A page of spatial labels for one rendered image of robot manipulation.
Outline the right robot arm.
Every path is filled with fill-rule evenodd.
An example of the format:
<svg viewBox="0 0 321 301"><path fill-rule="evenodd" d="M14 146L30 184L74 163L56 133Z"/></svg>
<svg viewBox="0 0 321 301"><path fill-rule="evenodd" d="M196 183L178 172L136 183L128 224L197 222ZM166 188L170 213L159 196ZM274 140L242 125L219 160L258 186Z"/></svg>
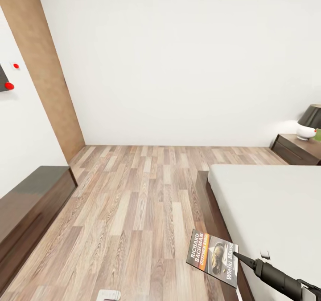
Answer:
<svg viewBox="0 0 321 301"><path fill-rule="evenodd" d="M321 301L321 288L311 285L302 279L295 280L279 269L273 267L270 250L260 250L262 259L253 260L233 252L241 261L254 269L261 281L271 286L293 301Z"/></svg>

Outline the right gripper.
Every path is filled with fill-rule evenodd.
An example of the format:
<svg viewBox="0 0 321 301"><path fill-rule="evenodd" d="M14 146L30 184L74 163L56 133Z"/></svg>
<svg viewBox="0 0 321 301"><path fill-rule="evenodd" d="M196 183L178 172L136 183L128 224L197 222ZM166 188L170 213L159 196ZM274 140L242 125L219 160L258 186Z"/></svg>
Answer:
<svg viewBox="0 0 321 301"><path fill-rule="evenodd" d="M271 286L281 294L284 294L285 286L285 273L279 269L271 266L267 262L263 262L261 259L253 260L237 252L233 252L241 261L247 264L251 269L254 269L255 275L260 278L261 281Z"/></svg>

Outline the hardback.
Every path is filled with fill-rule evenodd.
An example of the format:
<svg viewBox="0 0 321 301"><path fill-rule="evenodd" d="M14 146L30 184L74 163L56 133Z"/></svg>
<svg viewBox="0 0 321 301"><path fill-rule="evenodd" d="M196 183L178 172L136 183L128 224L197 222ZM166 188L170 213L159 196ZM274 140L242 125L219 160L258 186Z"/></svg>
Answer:
<svg viewBox="0 0 321 301"><path fill-rule="evenodd" d="M239 246L193 229L186 263L237 289Z"/></svg>

